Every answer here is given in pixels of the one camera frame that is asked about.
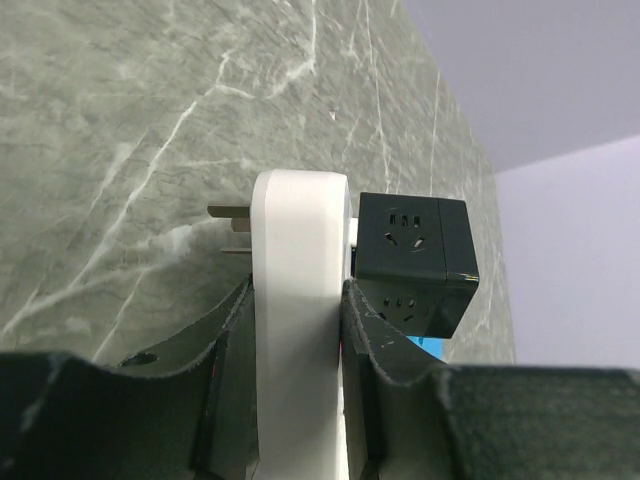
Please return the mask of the black socket adapter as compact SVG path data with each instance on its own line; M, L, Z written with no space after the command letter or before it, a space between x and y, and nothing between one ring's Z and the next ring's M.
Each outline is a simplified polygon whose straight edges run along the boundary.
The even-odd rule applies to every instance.
M354 278L404 335L452 338L480 283L466 203L362 193Z

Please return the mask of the blue plug adapter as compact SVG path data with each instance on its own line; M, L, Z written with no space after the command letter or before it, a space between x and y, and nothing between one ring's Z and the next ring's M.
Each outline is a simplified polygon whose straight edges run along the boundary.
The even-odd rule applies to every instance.
M442 359L444 348L444 341L442 339L417 336L409 336L408 339L436 359Z

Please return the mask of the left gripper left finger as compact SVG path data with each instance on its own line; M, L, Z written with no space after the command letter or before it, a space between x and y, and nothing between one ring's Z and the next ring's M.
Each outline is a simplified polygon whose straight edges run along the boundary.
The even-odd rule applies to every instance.
M258 464L254 290L115 367L1 357L5 479L249 479Z

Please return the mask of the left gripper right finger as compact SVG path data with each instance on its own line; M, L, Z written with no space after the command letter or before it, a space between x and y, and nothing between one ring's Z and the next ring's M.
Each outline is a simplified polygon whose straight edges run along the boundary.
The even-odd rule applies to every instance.
M341 299L346 446L353 479L635 479L639 374L447 364Z

